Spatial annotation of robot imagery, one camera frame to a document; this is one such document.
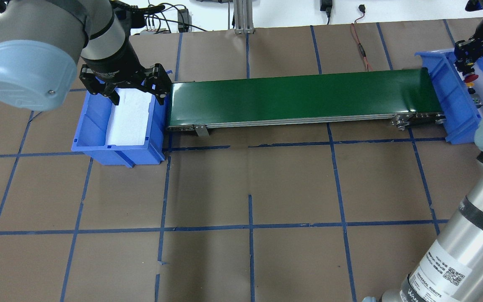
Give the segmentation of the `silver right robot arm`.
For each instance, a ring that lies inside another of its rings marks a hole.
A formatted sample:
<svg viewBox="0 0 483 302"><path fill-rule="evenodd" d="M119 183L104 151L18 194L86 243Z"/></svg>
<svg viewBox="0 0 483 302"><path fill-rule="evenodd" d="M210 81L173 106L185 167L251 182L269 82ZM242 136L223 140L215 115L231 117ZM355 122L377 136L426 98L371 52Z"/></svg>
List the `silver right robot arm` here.
<svg viewBox="0 0 483 302"><path fill-rule="evenodd" d="M483 0L470 0L468 11L483 10ZM466 84L477 79L474 65L483 57L483 19L454 52L420 53L435 84L445 114L447 141L471 140L480 149L480 178L462 199L456 212L406 276L398 290L366 302L476 302L483 295L483 116L478 115Z"/></svg>

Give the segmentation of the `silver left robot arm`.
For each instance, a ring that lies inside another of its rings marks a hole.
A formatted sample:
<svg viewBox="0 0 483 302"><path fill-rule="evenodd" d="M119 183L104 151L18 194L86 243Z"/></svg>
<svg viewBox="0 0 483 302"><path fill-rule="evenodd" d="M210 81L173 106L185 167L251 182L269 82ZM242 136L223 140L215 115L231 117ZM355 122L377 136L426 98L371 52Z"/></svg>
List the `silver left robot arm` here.
<svg viewBox="0 0 483 302"><path fill-rule="evenodd" d="M119 104L117 89L153 94L172 81L157 63L143 67L129 41L132 21L118 12L159 13L120 0L0 0L0 102L32 111L57 109L76 77L90 94Z"/></svg>

